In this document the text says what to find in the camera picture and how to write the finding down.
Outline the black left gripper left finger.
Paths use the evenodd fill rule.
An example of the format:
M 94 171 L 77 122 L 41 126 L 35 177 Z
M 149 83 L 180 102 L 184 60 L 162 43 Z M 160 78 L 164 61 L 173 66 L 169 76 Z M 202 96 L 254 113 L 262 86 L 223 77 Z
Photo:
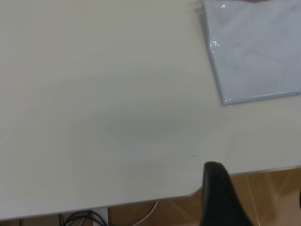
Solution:
M 201 226 L 251 226 L 225 167 L 218 162 L 204 164 Z

